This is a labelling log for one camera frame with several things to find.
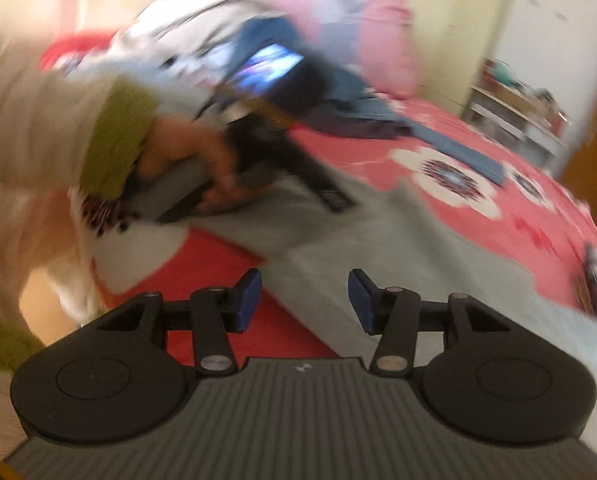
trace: clothing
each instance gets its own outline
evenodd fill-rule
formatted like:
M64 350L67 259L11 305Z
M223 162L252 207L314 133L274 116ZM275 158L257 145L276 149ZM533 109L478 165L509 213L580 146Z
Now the clothing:
M37 242L42 206L56 197L32 190L80 186L116 198L157 105L121 78L69 82L40 73L22 49L3 50L0 42L0 456L21 434L12 429L11 373L41 348L18 312L18 294L43 256Z

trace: flower pattern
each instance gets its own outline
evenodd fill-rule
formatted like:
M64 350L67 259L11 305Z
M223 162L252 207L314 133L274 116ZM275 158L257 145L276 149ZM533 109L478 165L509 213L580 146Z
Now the flower pattern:
M470 207L492 220L502 217L494 201L494 187L454 158L423 146L415 152L392 150L389 157L412 170L412 180L437 200L453 207Z
M536 179L520 173L520 171L507 162L505 163L505 173L507 174L507 178L516 185L530 202L547 208L549 211L555 210L553 202L546 197L543 187Z

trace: hand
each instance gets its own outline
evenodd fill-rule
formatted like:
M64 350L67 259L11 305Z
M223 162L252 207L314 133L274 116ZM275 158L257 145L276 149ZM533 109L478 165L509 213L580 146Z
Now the hand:
M210 166L216 185L203 195L199 209L204 213L228 210L259 196L263 190L237 186L237 159L222 133L202 121L190 122L174 116L157 117L147 135L136 173L144 179L157 177L172 163L192 155Z

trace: green sleeve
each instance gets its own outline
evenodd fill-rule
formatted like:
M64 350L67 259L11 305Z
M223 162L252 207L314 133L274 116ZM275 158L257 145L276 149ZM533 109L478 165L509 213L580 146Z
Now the green sleeve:
M154 120L158 101L119 78L99 116L81 173L81 187L101 198L118 198Z
M29 332L0 325L0 371L13 372L43 344Z

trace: grey platform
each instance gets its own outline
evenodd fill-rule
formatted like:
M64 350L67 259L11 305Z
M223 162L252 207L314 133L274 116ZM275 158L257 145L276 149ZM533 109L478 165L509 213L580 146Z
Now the grey platform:
M8 463L26 480L597 480L578 440L470 440L356 359L252 359L150 433L104 447L32 438Z

